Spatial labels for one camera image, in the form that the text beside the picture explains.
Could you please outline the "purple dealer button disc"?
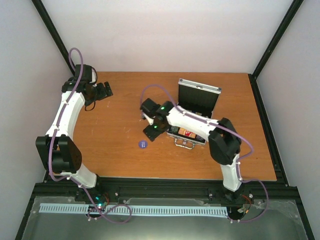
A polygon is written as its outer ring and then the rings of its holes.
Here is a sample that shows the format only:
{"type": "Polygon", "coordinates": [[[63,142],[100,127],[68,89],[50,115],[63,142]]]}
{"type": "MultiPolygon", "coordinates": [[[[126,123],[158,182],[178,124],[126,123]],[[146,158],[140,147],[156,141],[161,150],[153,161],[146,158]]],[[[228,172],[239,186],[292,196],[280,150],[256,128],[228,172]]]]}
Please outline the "purple dealer button disc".
{"type": "Polygon", "coordinates": [[[146,140],[140,140],[140,141],[138,142],[138,146],[139,146],[139,148],[141,148],[141,149],[145,149],[145,148],[148,147],[148,142],[147,142],[146,140]]]}

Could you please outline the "green poker chip stack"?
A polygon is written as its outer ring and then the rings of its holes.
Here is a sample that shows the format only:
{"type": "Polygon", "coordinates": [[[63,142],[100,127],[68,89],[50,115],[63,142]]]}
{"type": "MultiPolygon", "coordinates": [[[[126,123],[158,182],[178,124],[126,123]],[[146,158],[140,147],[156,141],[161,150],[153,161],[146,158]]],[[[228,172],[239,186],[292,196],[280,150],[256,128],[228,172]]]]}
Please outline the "green poker chip stack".
{"type": "Polygon", "coordinates": [[[177,134],[178,131],[179,131],[179,127],[177,126],[171,126],[170,129],[168,130],[168,132],[171,134],[177,134]]]}

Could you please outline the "red playing card deck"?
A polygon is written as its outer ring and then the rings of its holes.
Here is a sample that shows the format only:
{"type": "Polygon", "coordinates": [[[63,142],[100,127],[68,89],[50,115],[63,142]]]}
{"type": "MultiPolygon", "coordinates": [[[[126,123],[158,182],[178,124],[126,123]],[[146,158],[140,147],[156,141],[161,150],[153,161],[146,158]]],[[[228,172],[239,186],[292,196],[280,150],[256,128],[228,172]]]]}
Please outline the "red playing card deck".
{"type": "Polygon", "coordinates": [[[189,130],[186,130],[185,128],[179,128],[178,130],[178,134],[179,135],[182,135],[184,137],[188,137],[188,138],[191,138],[191,139],[195,139],[196,138],[196,134],[189,131],[189,130]]]}

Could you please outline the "blue playing card deck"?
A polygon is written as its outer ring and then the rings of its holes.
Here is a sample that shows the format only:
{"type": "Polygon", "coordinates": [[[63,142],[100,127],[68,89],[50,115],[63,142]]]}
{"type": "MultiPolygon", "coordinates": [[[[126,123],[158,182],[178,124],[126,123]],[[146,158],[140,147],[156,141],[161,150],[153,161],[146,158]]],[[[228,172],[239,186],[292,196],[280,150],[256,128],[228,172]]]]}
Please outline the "blue playing card deck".
{"type": "Polygon", "coordinates": [[[192,113],[194,113],[194,114],[196,114],[196,115],[198,115],[198,116],[202,116],[202,113],[200,113],[200,112],[192,112],[192,113]]]}

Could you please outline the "aluminium poker case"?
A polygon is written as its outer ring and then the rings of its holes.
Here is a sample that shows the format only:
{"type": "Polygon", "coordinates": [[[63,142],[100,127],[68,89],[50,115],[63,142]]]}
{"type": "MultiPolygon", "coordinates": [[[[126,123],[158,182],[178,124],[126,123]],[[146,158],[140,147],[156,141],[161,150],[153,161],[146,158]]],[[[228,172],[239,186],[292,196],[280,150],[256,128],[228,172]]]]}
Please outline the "aluminium poker case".
{"type": "MultiPolygon", "coordinates": [[[[180,78],[177,105],[193,114],[211,118],[221,92],[220,87],[180,78]]],[[[206,140],[199,135],[177,126],[171,126],[167,135],[174,138],[177,147],[189,150],[206,144],[206,140]]]]}

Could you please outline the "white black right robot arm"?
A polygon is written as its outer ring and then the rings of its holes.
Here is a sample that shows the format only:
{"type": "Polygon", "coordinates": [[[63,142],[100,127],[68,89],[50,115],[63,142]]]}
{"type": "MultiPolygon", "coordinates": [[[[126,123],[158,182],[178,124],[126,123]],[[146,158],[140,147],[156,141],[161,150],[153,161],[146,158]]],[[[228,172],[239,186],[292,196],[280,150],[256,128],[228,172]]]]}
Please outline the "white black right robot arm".
{"type": "Polygon", "coordinates": [[[143,132],[152,142],[170,127],[183,128],[208,142],[210,156],[220,165],[222,171],[221,197],[230,203],[240,197],[242,183],[237,175],[236,163],[240,157],[242,141],[227,118],[206,118],[170,101],[160,105],[150,98],[141,103],[140,110],[142,118],[149,123],[143,132]]]}

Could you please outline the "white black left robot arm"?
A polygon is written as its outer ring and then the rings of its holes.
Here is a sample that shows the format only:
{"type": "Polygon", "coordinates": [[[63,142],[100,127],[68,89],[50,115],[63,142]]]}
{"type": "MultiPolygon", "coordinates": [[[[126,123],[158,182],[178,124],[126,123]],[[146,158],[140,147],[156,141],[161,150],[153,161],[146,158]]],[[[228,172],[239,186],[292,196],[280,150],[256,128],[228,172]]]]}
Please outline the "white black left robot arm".
{"type": "Polygon", "coordinates": [[[82,162],[82,154],[73,141],[81,109],[91,111],[98,101],[113,95],[108,82],[98,83],[98,75],[90,65],[76,65],[75,75],[62,88],[61,102],[55,119],[44,136],[36,138],[35,146],[44,168],[55,181],[74,180],[86,188],[92,201],[103,198],[104,188],[98,176],[82,162]]]}

